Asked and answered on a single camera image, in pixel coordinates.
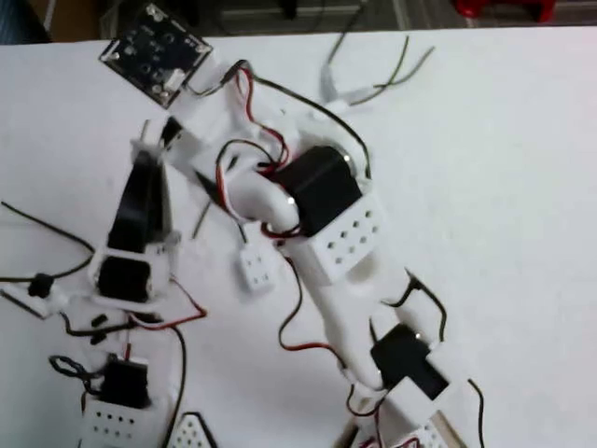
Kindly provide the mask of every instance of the white bracket with holes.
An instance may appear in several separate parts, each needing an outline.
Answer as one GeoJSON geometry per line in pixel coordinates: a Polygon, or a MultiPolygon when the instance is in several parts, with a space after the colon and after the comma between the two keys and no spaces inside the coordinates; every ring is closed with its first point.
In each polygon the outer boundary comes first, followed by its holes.
{"type": "Polygon", "coordinates": [[[157,448],[168,407],[164,400],[146,409],[88,400],[81,429],[81,448],[157,448]]]}
{"type": "Polygon", "coordinates": [[[330,285],[375,248],[382,229],[382,208],[370,191],[311,238],[288,240],[288,253],[302,273],[330,285]]]}
{"type": "Polygon", "coordinates": [[[186,413],[174,431],[168,448],[215,448],[199,416],[186,413]]]}
{"type": "Polygon", "coordinates": [[[241,272],[251,292],[267,292],[274,287],[270,254],[254,245],[245,245],[239,254],[241,272]]]}

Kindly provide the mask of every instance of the white tabletop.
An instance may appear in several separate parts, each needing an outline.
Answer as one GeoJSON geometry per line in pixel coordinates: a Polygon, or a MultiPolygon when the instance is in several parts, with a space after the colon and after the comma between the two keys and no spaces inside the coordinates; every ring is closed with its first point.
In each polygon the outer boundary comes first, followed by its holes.
{"type": "MultiPolygon", "coordinates": [[[[592,446],[597,406],[597,175],[594,28],[411,34],[407,63],[436,45],[410,83],[345,117],[368,142],[396,244],[449,310],[486,399],[488,446],[592,446]]],[[[228,58],[317,97],[332,35],[211,39],[228,58]]],[[[384,81],[400,33],[350,35],[335,74],[346,88],[384,81]]],[[[97,62],[104,43],[0,48],[0,196],[93,242],[111,225],[130,169],[129,139],[163,114],[97,62]]],[[[279,98],[280,105],[300,105],[279,98]]],[[[174,176],[177,227],[198,213],[174,176]]],[[[76,248],[0,214],[0,272],[58,271],[76,248]]],[[[348,418],[327,353],[276,342],[296,290],[288,271],[251,299],[233,275],[234,227],[212,213],[180,276],[207,308],[185,329],[186,406],[224,447],[327,447],[348,418]]],[[[0,301],[0,445],[75,446],[80,384],[47,356],[74,342],[0,301]]],[[[323,337],[307,301],[289,337],[323,337]]],[[[475,442],[476,397],[453,405],[475,442]]]]}

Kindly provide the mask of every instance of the red wire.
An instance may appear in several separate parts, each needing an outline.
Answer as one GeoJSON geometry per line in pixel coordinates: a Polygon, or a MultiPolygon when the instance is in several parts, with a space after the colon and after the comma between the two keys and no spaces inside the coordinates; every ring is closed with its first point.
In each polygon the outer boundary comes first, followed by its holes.
{"type": "Polygon", "coordinates": [[[359,448],[369,448],[373,443],[375,443],[375,438],[370,438],[358,445],[359,448]]]}
{"type": "Polygon", "coordinates": [[[288,352],[299,352],[301,350],[309,350],[312,348],[323,348],[323,349],[331,352],[336,357],[338,362],[341,364],[342,368],[346,369],[346,363],[341,358],[341,356],[338,354],[338,352],[334,349],[334,347],[332,347],[329,343],[300,343],[297,345],[288,345],[288,344],[284,343],[284,341],[282,341],[282,334],[284,333],[285,328],[292,321],[292,319],[294,319],[295,316],[299,313],[300,307],[301,307],[302,301],[303,301],[302,285],[300,284],[299,273],[297,272],[295,263],[292,261],[292,259],[289,259],[289,258],[285,258],[285,260],[292,268],[292,272],[297,279],[298,302],[297,302],[297,305],[295,306],[295,308],[286,317],[286,319],[284,319],[280,328],[278,328],[278,344],[280,344],[280,346],[288,352]]]}
{"type": "Polygon", "coordinates": [[[268,228],[268,224],[266,222],[262,222],[261,223],[261,233],[263,233],[264,236],[267,236],[268,238],[271,238],[274,240],[294,238],[295,236],[300,236],[300,227],[296,227],[289,231],[283,231],[282,233],[276,233],[274,231],[271,231],[268,228]]]}
{"type": "Polygon", "coordinates": [[[411,445],[413,443],[414,443],[414,448],[420,448],[421,443],[419,442],[419,438],[417,438],[417,437],[411,437],[410,439],[408,439],[407,441],[402,443],[397,448],[412,448],[411,445]]]}
{"type": "MultiPolygon", "coordinates": [[[[288,159],[290,158],[290,150],[288,149],[288,145],[286,144],[284,136],[281,135],[275,129],[270,128],[269,126],[266,126],[264,124],[261,124],[260,122],[258,122],[255,119],[255,116],[253,115],[253,108],[252,108],[252,104],[253,104],[253,91],[254,91],[253,75],[251,74],[250,70],[247,69],[247,68],[241,68],[240,71],[243,72],[243,74],[246,76],[247,85],[248,85],[248,92],[247,92],[246,99],[245,99],[245,102],[244,102],[244,111],[246,113],[246,116],[249,118],[249,121],[251,121],[252,123],[254,123],[257,126],[259,126],[263,131],[265,131],[266,133],[268,133],[269,135],[271,135],[273,138],[275,138],[276,140],[278,140],[278,142],[280,142],[280,145],[282,146],[282,154],[283,154],[283,156],[280,159],[280,161],[278,163],[278,166],[284,166],[288,162],[288,159]]],[[[238,88],[239,92],[241,94],[243,94],[243,92],[241,90],[241,83],[240,83],[240,80],[239,80],[238,73],[236,74],[236,79],[235,80],[236,80],[236,87],[238,88]]],[[[270,167],[270,168],[267,169],[267,171],[270,173],[271,171],[274,171],[276,168],[277,167],[270,167]]]]}
{"type": "Polygon", "coordinates": [[[177,325],[185,324],[185,323],[190,322],[192,320],[202,319],[202,318],[204,318],[204,317],[207,316],[207,310],[205,310],[203,307],[201,307],[198,303],[195,302],[195,300],[190,295],[190,293],[180,283],[178,283],[178,280],[176,280],[175,278],[172,278],[171,281],[175,285],[177,285],[180,288],[181,291],[183,291],[183,294],[185,294],[185,296],[187,297],[188,301],[190,301],[190,303],[193,305],[193,307],[197,310],[198,313],[196,315],[192,315],[190,317],[185,317],[183,319],[175,320],[174,322],[168,322],[166,324],[157,325],[157,326],[147,326],[147,325],[139,323],[138,320],[135,320],[135,323],[139,327],[141,327],[142,329],[148,329],[148,330],[151,330],[151,331],[158,331],[158,330],[162,330],[162,329],[170,329],[170,328],[175,327],[177,325]]]}

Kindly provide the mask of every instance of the white plastic part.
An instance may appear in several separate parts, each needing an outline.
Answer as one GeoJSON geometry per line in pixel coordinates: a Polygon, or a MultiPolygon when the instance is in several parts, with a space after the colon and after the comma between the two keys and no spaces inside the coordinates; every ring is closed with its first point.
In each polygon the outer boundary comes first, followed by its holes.
{"type": "Polygon", "coordinates": [[[274,287],[274,269],[270,254],[255,245],[245,245],[239,254],[244,281],[250,291],[265,293],[274,287]]]}
{"type": "Polygon", "coordinates": [[[88,399],[81,448],[158,448],[169,411],[165,400],[134,409],[88,399]]]}
{"type": "Polygon", "coordinates": [[[383,226],[382,209],[371,191],[311,238],[289,242],[289,251],[303,273],[330,285],[371,253],[383,226]]]}
{"type": "Polygon", "coordinates": [[[8,295],[9,299],[21,303],[44,319],[64,309],[70,299],[57,285],[52,285],[49,295],[45,299],[32,297],[29,295],[27,287],[10,283],[0,287],[0,295],[5,294],[8,295]]]}
{"type": "Polygon", "coordinates": [[[426,360],[448,385],[435,399],[430,399],[406,377],[388,393],[380,408],[380,428],[388,446],[424,425],[465,382],[463,364],[450,343],[439,343],[426,360]]]}
{"type": "Polygon", "coordinates": [[[174,430],[168,448],[215,448],[207,438],[199,417],[192,413],[183,416],[174,430]]]}
{"type": "Polygon", "coordinates": [[[97,288],[100,269],[106,258],[116,257],[143,261],[150,267],[150,275],[146,285],[148,299],[145,303],[137,303],[104,297],[97,293],[93,294],[91,299],[103,306],[119,308],[134,313],[151,313],[155,311],[160,302],[168,296],[168,290],[171,287],[170,278],[175,270],[179,243],[180,233],[173,231],[165,241],[147,245],[145,254],[137,254],[109,247],[102,247],[96,250],[88,269],[88,278],[94,287],[97,288]]]}
{"type": "Polygon", "coordinates": [[[294,199],[255,171],[245,171],[231,178],[228,191],[232,207],[243,217],[270,223],[278,232],[289,231],[299,224],[294,199]]]}
{"type": "Polygon", "coordinates": [[[164,82],[164,89],[166,91],[172,92],[177,91],[178,89],[180,89],[180,86],[183,85],[185,77],[187,77],[187,74],[184,70],[181,70],[180,68],[175,68],[168,77],[168,79],[166,79],[166,81],[164,82]]]}

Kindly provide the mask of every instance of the circuit board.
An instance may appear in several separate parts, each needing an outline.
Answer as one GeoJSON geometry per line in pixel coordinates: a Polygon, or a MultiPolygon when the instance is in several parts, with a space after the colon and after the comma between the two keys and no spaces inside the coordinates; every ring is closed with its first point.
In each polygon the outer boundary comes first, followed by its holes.
{"type": "Polygon", "coordinates": [[[140,12],[100,61],[168,108],[212,48],[153,4],[140,12]]]}

